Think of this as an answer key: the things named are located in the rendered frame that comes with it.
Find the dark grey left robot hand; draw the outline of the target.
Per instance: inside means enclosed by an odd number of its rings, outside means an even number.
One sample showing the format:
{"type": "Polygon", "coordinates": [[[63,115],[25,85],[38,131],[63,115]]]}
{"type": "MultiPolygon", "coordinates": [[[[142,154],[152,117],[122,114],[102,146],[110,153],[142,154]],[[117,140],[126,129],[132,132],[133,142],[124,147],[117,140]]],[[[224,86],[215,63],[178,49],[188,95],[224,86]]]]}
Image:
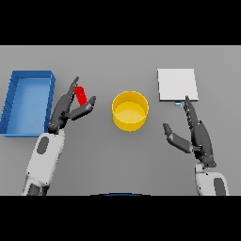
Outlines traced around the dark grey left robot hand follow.
{"type": "Polygon", "coordinates": [[[68,91],[64,93],[57,101],[48,124],[49,134],[56,135],[60,129],[63,129],[66,126],[68,120],[76,121],[86,116],[93,110],[96,101],[95,96],[92,96],[84,105],[71,110],[78,80],[79,77],[76,76],[68,91]]]}

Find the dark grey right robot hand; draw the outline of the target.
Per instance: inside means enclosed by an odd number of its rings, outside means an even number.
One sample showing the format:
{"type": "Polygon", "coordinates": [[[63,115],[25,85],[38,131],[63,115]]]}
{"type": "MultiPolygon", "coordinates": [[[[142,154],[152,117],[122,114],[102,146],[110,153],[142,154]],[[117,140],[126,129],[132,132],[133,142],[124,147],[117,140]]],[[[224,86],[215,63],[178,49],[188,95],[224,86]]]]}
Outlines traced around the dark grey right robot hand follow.
{"type": "Polygon", "coordinates": [[[184,111],[187,117],[191,140],[188,141],[175,134],[165,122],[163,128],[167,142],[184,153],[194,153],[195,158],[203,163],[206,168],[215,168],[217,163],[214,158],[211,138],[204,123],[198,118],[188,96],[185,96],[184,111]]]}

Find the red beaker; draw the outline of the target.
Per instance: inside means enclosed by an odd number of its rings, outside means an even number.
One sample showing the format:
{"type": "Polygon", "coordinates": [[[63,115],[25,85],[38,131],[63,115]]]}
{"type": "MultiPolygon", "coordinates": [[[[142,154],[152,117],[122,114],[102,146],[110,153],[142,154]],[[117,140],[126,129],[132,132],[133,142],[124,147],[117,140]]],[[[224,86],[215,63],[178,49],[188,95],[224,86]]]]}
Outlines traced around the red beaker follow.
{"type": "Polygon", "coordinates": [[[75,88],[75,96],[80,106],[87,103],[87,96],[83,87],[75,88]]]}

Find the pale square measuring scale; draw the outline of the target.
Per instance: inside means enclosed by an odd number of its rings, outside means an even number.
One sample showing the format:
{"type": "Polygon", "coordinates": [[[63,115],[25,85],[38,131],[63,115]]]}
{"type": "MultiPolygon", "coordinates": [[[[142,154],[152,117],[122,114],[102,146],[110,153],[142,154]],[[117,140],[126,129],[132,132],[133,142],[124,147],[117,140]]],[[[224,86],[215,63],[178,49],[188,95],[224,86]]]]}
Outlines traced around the pale square measuring scale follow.
{"type": "Polygon", "coordinates": [[[199,100],[193,69],[158,69],[157,82],[160,102],[183,102],[185,96],[199,100]]]}

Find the yellow bowl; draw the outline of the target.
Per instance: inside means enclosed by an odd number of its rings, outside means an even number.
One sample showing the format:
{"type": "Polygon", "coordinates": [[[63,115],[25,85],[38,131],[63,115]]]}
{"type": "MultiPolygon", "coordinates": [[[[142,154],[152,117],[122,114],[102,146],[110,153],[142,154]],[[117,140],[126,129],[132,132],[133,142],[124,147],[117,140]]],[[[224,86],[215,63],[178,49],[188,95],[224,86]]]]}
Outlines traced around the yellow bowl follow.
{"type": "Polygon", "coordinates": [[[140,129],[149,114],[149,103],[144,95],[137,91],[126,90],[118,94],[112,102],[113,122],[125,132],[140,129]]]}

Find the blue tray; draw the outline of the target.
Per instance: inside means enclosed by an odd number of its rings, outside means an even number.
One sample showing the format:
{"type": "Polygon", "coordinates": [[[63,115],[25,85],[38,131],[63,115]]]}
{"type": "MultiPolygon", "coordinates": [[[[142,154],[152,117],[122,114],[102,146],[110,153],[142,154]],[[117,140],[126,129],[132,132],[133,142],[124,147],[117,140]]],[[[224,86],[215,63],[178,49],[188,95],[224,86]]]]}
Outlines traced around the blue tray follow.
{"type": "Polygon", "coordinates": [[[0,116],[0,136],[39,137],[46,133],[55,82],[52,71],[12,71],[0,116]]]}

